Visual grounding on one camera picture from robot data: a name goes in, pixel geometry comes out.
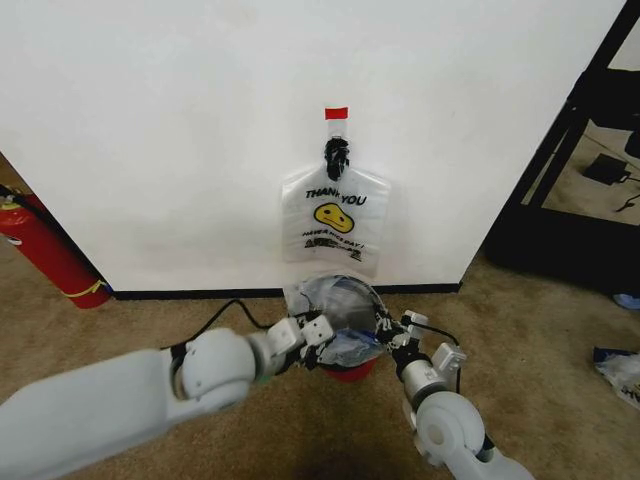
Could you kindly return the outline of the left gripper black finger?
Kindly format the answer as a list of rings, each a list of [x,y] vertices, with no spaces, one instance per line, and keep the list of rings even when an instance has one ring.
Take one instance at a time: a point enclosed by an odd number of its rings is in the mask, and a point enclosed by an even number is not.
[[[319,362],[321,364],[343,364],[345,351],[346,340],[342,337],[335,337],[323,346],[319,353]]]

